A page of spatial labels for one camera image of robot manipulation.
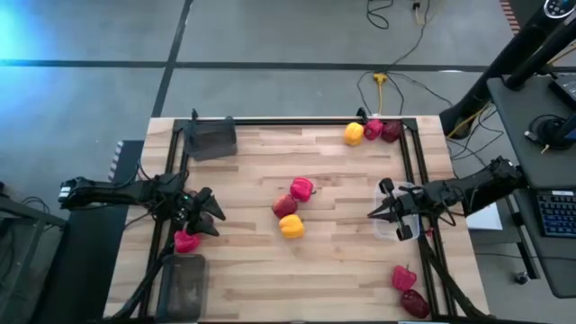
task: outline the transparent bin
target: transparent bin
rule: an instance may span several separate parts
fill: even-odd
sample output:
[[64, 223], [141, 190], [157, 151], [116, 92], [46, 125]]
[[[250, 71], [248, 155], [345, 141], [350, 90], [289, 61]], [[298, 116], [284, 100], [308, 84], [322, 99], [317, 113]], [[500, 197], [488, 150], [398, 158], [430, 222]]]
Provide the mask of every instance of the transparent bin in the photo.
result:
[[[394, 190], [392, 191], [394, 197], [400, 197], [404, 194], [408, 194], [398, 189], [401, 186], [406, 188], [412, 188], [414, 187], [414, 184], [405, 182], [394, 182]], [[382, 204], [382, 200], [384, 198], [387, 198], [388, 196], [389, 195], [387, 193], [382, 193], [380, 191], [380, 187], [377, 184], [376, 187], [374, 188], [374, 208], [376, 209], [380, 207], [380, 205]], [[380, 213], [386, 213], [389, 211], [390, 209], [388, 208], [384, 211], [381, 211]], [[410, 227], [410, 230], [412, 231], [412, 238], [409, 238], [408, 240], [417, 239], [420, 234], [419, 216], [417, 214], [406, 215], [402, 217], [402, 220], [404, 221], [404, 224], [408, 225]], [[399, 225], [400, 225], [399, 222], [390, 223], [387, 220], [373, 220], [374, 235], [379, 239], [388, 239], [400, 242], [400, 240], [398, 239], [398, 234], [396, 234], [396, 230], [398, 229]]]

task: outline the bell pepper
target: bell pepper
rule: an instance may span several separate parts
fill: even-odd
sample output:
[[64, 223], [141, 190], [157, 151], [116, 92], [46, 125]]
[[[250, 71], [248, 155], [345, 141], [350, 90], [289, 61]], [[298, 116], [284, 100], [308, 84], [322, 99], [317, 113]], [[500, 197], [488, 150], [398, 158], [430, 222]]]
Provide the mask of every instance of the bell pepper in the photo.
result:
[[400, 305], [410, 315], [419, 319], [425, 319], [430, 313], [430, 307], [424, 297], [417, 291], [411, 289], [402, 294]]
[[185, 230], [177, 230], [174, 233], [174, 246], [178, 253], [189, 253], [200, 245], [198, 234], [188, 235]]
[[272, 205], [272, 211], [281, 219], [286, 215], [295, 213], [298, 210], [298, 203], [294, 200], [291, 194], [283, 194]]
[[379, 120], [371, 120], [364, 126], [364, 136], [369, 140], [376, 140], [382, 133], [384, 124]]
[[296, 214], [283, 217], [278, 225], [280, 225], [280, 232], [287, 239], [297, 239], [304, 236], [304, 224]]
[[295, 178], [290, 185], [290, 194], [301, 202], [307, 202], [310, 199], [312, 190], [314, 190], [314, 184], [304, 177]]
[[400, 121], [388, 121], [384, 124], [382, 128], [382, 139], [393, 143], [395, 140], [400, 138], [400, 132], [402, 131], [402, 123]]
[[344, 130], [344, 142], [351, 146], [362, 143], [363, 136], [364, 126], [357, 122], [350, 122]]
[[402, 265], [396, 265], [394, 267], [394, 272], [392, 274], [392, 286], [401, 292], [406, 292], [408, 289], [412, 288], [416, 282], [416, 274], [403, 267]]

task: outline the yellow bell pepper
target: yellow bell pepper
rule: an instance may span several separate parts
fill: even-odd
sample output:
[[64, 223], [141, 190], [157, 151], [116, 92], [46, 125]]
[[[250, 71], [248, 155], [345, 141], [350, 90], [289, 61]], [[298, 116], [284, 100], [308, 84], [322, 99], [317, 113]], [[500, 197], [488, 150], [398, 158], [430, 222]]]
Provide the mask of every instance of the yellow bell pepper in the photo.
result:
[[363, 136], [364, 126], [357, 122], [350, 122], [344, 130], [344, 142], [351, 146], [362, 143]]
[[297, 239], [304, 236], [304, 224], [296, 214], [284, 216], [279, 225], [282, 235], [287, 239]]

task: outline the yellow cable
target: yellow cable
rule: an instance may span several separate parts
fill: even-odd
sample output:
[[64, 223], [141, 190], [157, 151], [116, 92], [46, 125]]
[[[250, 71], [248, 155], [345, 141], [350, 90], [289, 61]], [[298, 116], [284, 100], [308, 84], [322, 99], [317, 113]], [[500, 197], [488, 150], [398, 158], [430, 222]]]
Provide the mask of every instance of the yellow cable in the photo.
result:
[[378, 114], [382, 116], [382, 83], [378, 83], [378, 98], [380, 98], [380, 108], [378, 108]]
[[420, 21], [420, 15], [418, 13], [418, 8], [414, 9], [414, 15], [416, 16], [416, 24], [418, 24], [419, 26], [424, 25], [424, 23], [422, 23]]
[[469, 121], [473, 120], [474, 118], [476, 118], [476, 116], [480, 115], [487, 107], [488, 105], [485, 105], [484, 108], [480, 109], [477, 113], [475, 113], [474, 115], [466, 118], [465, 121], [462, 121], [461, 123], [458, 124], [458, 126], [456, 126], [456, 128], [454, 130], [452, 130], [450, 132], [450, 134], [448, 134], [448, 138], [450, 139], [454, 134], [456, 134], [456, 132], [465, 124], [467, 124]]
[[378, 97], [380, 98], [380, 106], [378, 108], [378, 114], [382, 115], [382, 84], [386, 82], [388, 78], [384, 73], [374, 73], [374, 81], [378, 84]]
[[572, 43], [570, 45], [568, 45], [568, 47], [571, 46], [571, 49], [566, 50], [564, 53], [562, 54], [558, 54], [556, 55], [554, 58], [552, 58], [551, 60], [548, 61], [547, 64], [553, 64], [555, 61], [557, 61], [558, 59], [561, 59], [563, 57], [565, 57], [566, 55], [572, 53], [573, 51], [576, 50], [576, 43]]

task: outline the black desk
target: black desk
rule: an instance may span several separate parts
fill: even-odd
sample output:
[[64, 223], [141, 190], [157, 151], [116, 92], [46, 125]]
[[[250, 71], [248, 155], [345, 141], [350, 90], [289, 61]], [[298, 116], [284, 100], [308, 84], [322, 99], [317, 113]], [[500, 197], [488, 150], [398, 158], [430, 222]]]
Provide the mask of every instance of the black desk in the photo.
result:
[[[576, 188], [576, 147], [540, 154], [542, 148], [524, 137], [535, 117], [546, 113], [566, 117], [571, 112], [548, 89], [550, 80], [550, 77], [532, 77], [516, 92], [508, 90], [501, 79], [493, 78], [488, 81], [488, 88], [530, 186]], [[542, 237], [529, 191], [516, 190], [513, 195], [552, 293], [558, 298], [576, 297], [576, 262], [546, 258], [576, 258], [576, 239]]]
[[547, 113], [568, 117], [573, 112], [548, 89], [551, 80], [550, 77], [532, 77], [522, 90], [512, 91], [501, 79], [493, 78], [488, 80], [488, 89], [530, 186], [535, 189], [574, 188], [576, 146], [540, 154], [542, 147], [524, 136], [535, 117]]
[[[114, 181], [134, 173], [143, 145], [124, 141]], [[127, 211], [114, 206], [70, 213], [31, 323], [77, 324], [103, 316]]]

